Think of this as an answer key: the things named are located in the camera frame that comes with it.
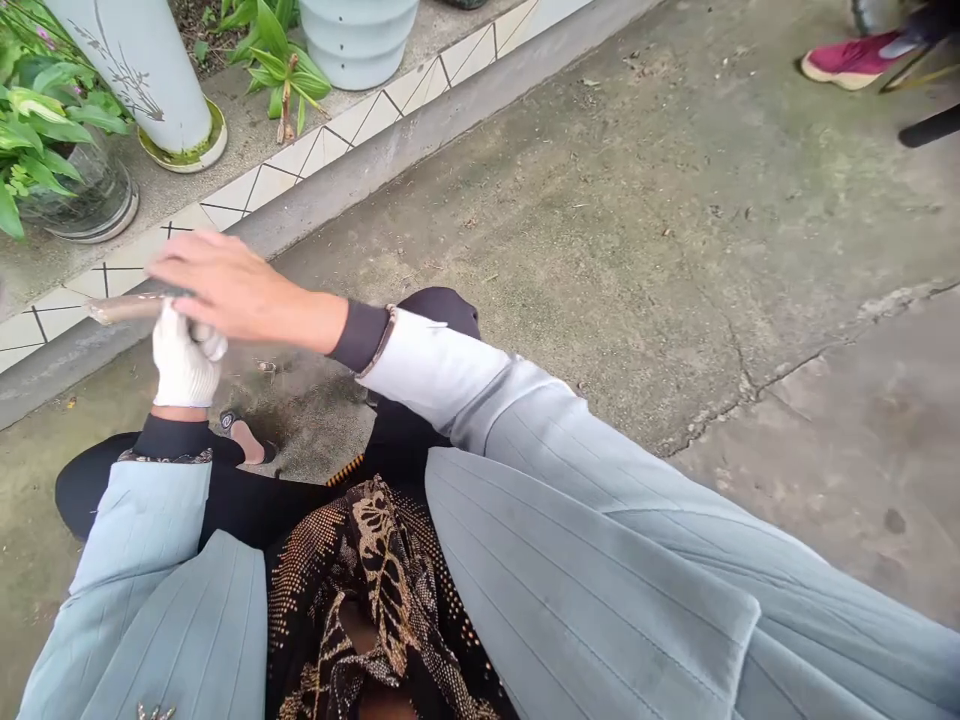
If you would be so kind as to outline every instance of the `moss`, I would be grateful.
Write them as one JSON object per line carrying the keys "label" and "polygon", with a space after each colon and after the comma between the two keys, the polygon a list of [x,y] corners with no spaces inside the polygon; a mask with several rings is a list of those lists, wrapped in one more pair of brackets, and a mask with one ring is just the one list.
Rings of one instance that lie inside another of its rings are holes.
{"label": "moss", "polygon": [[156,143],[154,143],[153,140],[147,136],[141,127],[137,128],[137,134],[140,137],[140,144],[143,145],[143,149],[166,165],[184,167],[188,165],[195,165],[196,163],[200,162],[200,158],[203,157],[203,154],[213,147],[214,143],[217,141],[217,138],[220,137],[220,133],[223,132],[224,120],[223,113],[220,112],[220,108],[214,105],[209,99],[207,99],[207,107],[210,108],[210,115],[213,118],[213,123],[211,124],[210,134],[207,136],[207,139],[199,145],[178,153],[170,153],[158,147]]}

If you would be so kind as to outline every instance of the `patterned scarf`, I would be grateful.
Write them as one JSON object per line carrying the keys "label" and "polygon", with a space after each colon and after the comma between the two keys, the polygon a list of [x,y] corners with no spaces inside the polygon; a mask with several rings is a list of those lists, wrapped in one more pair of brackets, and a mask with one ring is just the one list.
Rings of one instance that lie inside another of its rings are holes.
{"label": "patterned scarf", "polygon": [[[376,641],[358,653],[345,603]],[[355,718],[369,683],[401,690],[418,717],[516,717],[466,616],[423,497],[377,475],[308,515],[268,591],[267,717]]]}

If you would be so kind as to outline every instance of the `light blue jacket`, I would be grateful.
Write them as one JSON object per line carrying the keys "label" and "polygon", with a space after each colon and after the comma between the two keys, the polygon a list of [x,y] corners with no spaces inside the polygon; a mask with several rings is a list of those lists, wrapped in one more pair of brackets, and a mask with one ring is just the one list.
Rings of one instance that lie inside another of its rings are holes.
{"label": "light blue jacket", "polygon": [[[590,415],[535,365],[400,311],[361,379],[449,435],[427,498],[521,718],[960,716],[960,637]],[[263,557],[196,553],[209,465],[113,466],[20,717],[263,717]]]}

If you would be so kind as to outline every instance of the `white tile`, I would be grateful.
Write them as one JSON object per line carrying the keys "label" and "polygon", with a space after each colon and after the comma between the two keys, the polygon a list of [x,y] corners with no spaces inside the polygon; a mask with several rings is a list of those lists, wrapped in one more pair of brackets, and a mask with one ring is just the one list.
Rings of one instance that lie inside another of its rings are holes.
{"label": "white tile", "polygon": [[297,179],[289,173],[274,170],[267,165],[261,165],[246,209],[253,212],[263,207],[278,195],[292,188],[296,182]]}
{"label": "white tile", "polygon": [[328,163],[332,163],[349,149],[350,146],[343,140],[326,128],[322,128],[320,136],[317,138],[317,143],[313,146],[313,151],[310,153],[310,157],[307,158],[307,162],[303,166],[300,174],[303,177],[313,175],[317,170]]}
{"label": "white tile", "polygon": [[104,258],[108,268],[142,268],[146,267],[160,248],[167,242],[166,228],[154,227],[147,230],[136,240],[117,248]]}
{"label": "white tile", "polygon": [[248,170],[243,175],[233,180],[212,195],[209,195],[200,202],[206,205],[219,205],[220,207],[232,208],[234,210],[243,210],[247,206],[247,200],[250,198],[250,191],[253,190],[253,181],[257,178],[257,168]]}
{"label": "white tile", "polygon": [[73,290],[88,298],[103,298],[107,296],[103,285],[103,270],[87,270],[87,272],[78,275],[73,280],[65,282],[63,286],[68,290]]}
{"label": "white tile", "polygon": [[228,210],[227,208],[214,207],[213,205],[201,205],[203,211],[210,218],[220,232],[224,232],[234,223],[243,219],[243,210]]}
{"label": "white tile", "polygon": [[480,72],[493,62],[496,43],[493,40],[493,23],[467,36],[452,48],[440,53],[450,76],[450,83],[457,85],[471,75]]}
{"label": "white tile", "polygon": [[87,311],[82,307],[44,310],[37,313],[37,318],[43,325],[43,334],[47,336],[47,342],[57,335],[62,335],[86,317]]}
{"label": "white tile", "polygon": [[43,334],[33,313],[20,313],[0,323],[0,350],[36,345],[43,342]]}
{"label": "white tile", "polygon": [[431,100],[450,89],[447,76],[443,73],[440,58],[428,60],[416,70],[408,72],[394,80],[384,89],[390,99],[400,108],[400,112],[409,115]]}
{"label": "white tile", "polygon": [[107,270],[107,297],[123,295],[147,279],[143,270]]}
{"label": "white tile", "polygon": [[370,113],[370,109],[377,101],[379,93],[373,93],[358,102],[349,110],[345,110],[328,122],[324,127],[333,130],[348,143],[353,143],[353,139],[360,131],[360,126]]}
{"label": "white tile", "polygon": [[51,310],[63,307],[79,307],[87,301],[86,295],[67,290],[66,288],[57,288],[49,292],[42,298],[33,303],[37,310]]}
{"label": "white tile", "polygon": [[354,145],[359,145],[376,135],[384,128],[388,128],[400,119],[400,113],[397,108],[382,92],[377,93],[377,99],[373,103],[367,117],[364,118],[360,131],[353,139]]}
{"label": "white tile", "polygon": [[104,258],[108,268],[142,268],[153,260],[164,243],[185,230],[215,230],[199,203],[191,203],[174,215],[157,223],[136,240],[117,248]]}
{"label": "white tile", "polygon": [[497,57],[516,50],[530,38],[530,20],[536,5],[537,0],[528,0],[496,19],[494,24],[497,26]]}
{"label": "white tile", "polygon": [[589,3],[590,0],[542,0],[538,2],[537,9],[530,20],[528,37],[539,35]]}
{"label": "white tile", "polygon": [[182,210],[160,223],[163,228],[170,227],[171,235],[181,230],[212,230],[213,223],[203,212],[200,203],[190,203]]}
{"label": "white tile", "polygon": [[281,170],[286,170],[287,172],[292,172],[294,175],[300,175],[300,171],[303,170],[303,164],[307,161],[307,156],[310,154],[313,143],[319,134],[320,128],[311,130],[302,138],[288,145],[267,160],[267,164],[273,165],[273,167],[280,168]]}
{"label": "white tile", "polygon": [[18,348],[16,350],[0,350],[0,372],[13,367],[39,347],[42,346],[34,345],[33,347]]}

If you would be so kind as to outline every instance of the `green plant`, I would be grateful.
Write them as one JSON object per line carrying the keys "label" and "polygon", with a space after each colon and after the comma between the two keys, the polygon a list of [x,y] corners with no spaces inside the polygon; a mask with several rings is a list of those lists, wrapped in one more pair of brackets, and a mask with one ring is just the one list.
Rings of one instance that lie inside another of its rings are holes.
{"label": "green plant", "polygon": [[21,56],[50,56],[90,67],[73,40],[39,0],[0,0],[0,83]]}
{"label": "green plant", "polygon": [[93,142],[84,124],[112,133],[128,129],[90,68],[66,61],[37,67],[29,57],[0,85],[0,230],[18,240],[24,237],[18,198],[37,188],[73,196],[58,176],[82,182],[67,157],[74,145]]}
{"label": "green plant", "polygon": [[200,22],[209,27],[217,21],[217,14],[213,9],[208,5],[203,9],[203,14],[200,16]]}
{"label": "green plant", "polygon": [[203,65],[207,61],[207,53],[210,52],[210,43],[206,40],[197,40],[193,44],[193,56],[197,62]]}
{"label": "green plant", "polygon": [[[267,117],[280,120],[277,142],[283,143],[303,132],[307,105],[323,113],[317,102],[330,92],[330,83],[307,51],[287,38],[298,15],[295,0],[274,2],[271,7],[265,0],[222,0],[217,32],[249,27],[228,59],[247,63],[251,76],[248,93],[270,89]],[[291,122],[293,99],[297,101],[296,132]]]}

